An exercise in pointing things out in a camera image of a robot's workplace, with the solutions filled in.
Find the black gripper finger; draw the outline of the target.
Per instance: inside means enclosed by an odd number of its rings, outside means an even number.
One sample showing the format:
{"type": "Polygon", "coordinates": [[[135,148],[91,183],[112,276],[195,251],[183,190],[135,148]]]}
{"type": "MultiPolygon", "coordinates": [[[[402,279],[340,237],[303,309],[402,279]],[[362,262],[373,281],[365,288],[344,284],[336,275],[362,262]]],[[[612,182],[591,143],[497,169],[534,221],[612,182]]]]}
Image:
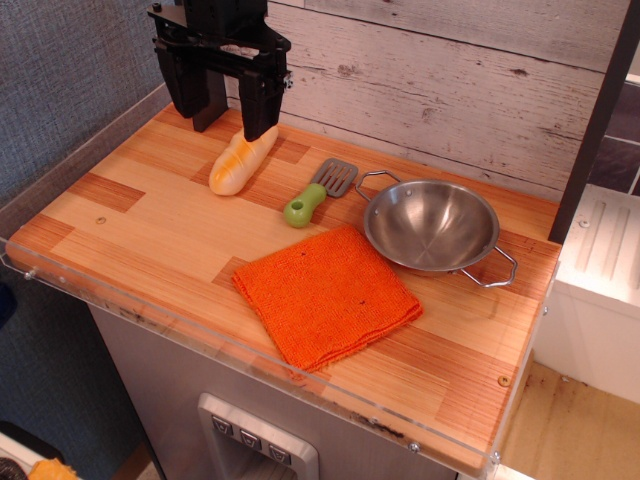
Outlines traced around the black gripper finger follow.
{"type": "Polygon", "coordinates": [[[184,118],[194,117],[209,103],[206,70],[162,40],[154,50],[175,108],[184,118]]]}
{"type": "Polygon", "coordinates": [[[286,71],[246,70],[239,78],[244,138],[255,141],[279,121],[286,71]]]}

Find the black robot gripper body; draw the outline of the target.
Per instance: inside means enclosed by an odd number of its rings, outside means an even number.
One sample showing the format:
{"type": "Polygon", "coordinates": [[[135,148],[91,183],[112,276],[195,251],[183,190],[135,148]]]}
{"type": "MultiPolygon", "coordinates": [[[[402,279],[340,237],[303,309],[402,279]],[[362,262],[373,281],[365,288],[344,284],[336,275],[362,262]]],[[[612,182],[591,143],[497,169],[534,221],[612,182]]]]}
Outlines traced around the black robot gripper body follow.
{"type": "Polygon", "coordinates": [[[189,72],[213,71],[237,79],[255,75],[267,88],[292,84],[291,43],[267,25],[265,1],[155,2],[147,13],[161,71],[174,82],[189,72]]]}

